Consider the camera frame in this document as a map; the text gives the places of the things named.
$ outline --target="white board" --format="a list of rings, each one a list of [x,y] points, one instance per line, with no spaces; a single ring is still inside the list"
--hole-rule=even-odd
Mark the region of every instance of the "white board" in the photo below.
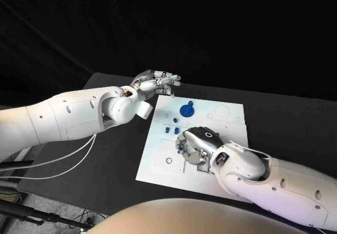
[[[194,114],[183,117],[180,107],[193,101]],[[135,180],[252,203],[226,193],[210,172],[197,170],[176,150],[179,134],[191,127],[207,127],[223,142],[248,147],[243,105],[193,98],[158,96]]]

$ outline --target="black background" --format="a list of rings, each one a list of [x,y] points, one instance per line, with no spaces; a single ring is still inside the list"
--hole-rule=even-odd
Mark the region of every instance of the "black background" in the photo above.
[[[336,11],[285,3],[0,1],[0,104],[78,90],[94,72],[337,99]]]

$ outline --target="table surface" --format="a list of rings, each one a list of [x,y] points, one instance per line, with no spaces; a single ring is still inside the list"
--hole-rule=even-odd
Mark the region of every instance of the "table surface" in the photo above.
[[[131,80],[128,77],[95,73],[83,89],[124,86]],[[337,178],[333,163],[337,142],[336,102],[191,84],[183,84],[174,90],[177,97],[243,104],[249,147]],[[157,96],[148,100],[148,103],[155,106]],[[302,230],[311,230],[253,204],[135,181],[151,118],[153,114],[147,120],[135,116],[130,123],[99,133],[91,153],[81,165],[56,178],[23,179],[19,190],[108,215],[150,200],[194,198],[232,205]],[[47,143],[35,163],[65,156],[85,144],[88,139],[89,137]],[[43,177],[63,172],[78,163],[85,153],[86,150],[82,150],[62,161],[30,168],[26,176]]]

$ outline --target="blue knob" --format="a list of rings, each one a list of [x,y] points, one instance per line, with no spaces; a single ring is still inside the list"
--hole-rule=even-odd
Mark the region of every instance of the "blue knob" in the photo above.
[[[189,101],[189,104],[180,107],[180,114],[183,117],[190,117],[194,114],[194,109],[191,106],[193,106],[193,102]]]

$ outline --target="robotic hand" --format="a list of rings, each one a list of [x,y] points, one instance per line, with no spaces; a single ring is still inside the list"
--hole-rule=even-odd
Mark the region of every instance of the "robotic hand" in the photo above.
[[[186,152],[187,144],[196,150]],[[314,169],[238,145],[223,144],[206,127],[177,137],[176,148],[193,165],[209,162],[223,190],[310,227],[337,231],[337,180]],[[259,158],[253,152],[266,157]]]
[[[154,94],[174,97],[170,84],[180,76],[158,71],[140,73],[130,86],[62,93],[43,102],[0,111],[0,162],[19,150],[49,141],[85,138],[119,124],[135,114],[147,119]]]

